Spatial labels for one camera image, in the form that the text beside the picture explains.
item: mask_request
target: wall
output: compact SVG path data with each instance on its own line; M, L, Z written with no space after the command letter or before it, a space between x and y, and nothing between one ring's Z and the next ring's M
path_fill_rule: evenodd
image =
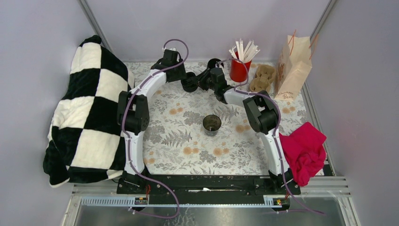
M0 1L0 225L59 225L72 185L50 188L47 134L77 46L94 34L77 1Z
M189 60L230 56L235 40L254 39L257 59L277 59L284 38L297 29L309 36L329 0L87 0L116 56L122 61L162 57L171 38L184 40ZM182 45L170 44L182 53Z
M399 225L399 1L338 1L308 77L363 226Z

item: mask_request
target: red towel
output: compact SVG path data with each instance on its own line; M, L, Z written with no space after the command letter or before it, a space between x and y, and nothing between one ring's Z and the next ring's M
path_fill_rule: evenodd
M306 186L310 178L323 168L326 159L323 143L326 139L309 122L289 136L280 134L284 155L299 186Z

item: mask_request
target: checkered blanket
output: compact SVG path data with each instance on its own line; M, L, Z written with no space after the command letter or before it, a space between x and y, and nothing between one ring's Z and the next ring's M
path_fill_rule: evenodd
M68 90L54 112L43 162L52 187L114 178L125 166L116 115L119 93L130 90L133 76L100 43L94 35L78 47Z

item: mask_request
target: table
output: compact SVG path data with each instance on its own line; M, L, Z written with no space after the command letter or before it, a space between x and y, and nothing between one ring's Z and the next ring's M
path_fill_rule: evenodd
M138 85L153 64L126 63L126 66ZM184 65L186 72L197 75L206 69L207 63ZM250 80L258 65L251 65ZM226 80L234 85L229 70L230 65L226 64ZM277 101L277 104L282 114L281 134L289 135L308 120L301 93L294 102ZM217 101L212 90L198 88L187 93L180 81L167 83L149 99L149 109L150 124L144 134L143 157L152 174L268 175L262 141L251 129L244 108ZM215 137L202 131L202 119L209 114L222 119L222 127Z

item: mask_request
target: orange bag handle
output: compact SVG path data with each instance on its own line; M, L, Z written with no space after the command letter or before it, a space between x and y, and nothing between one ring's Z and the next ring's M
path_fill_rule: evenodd
M291 48L291 51L289 52L289 55L291 55L292 50L294 49L294 36L295 36L295 33L296 33L296 29L295 29L295 31L294 31L294 34L292 34L291 39L290 39L289 42L288 42L288 45L289 45L289 44L291 43L291 41L292 41L292 48Z
M314 49L313 49L313 52L311 53L311 57L312 57L314 51L316 51L317 39L319 39L319 34L316 34L316 37L313 39L311 45L309 46L309 48L311 48L311 46L313 45L313 43L316 41L316 42L314 43Z

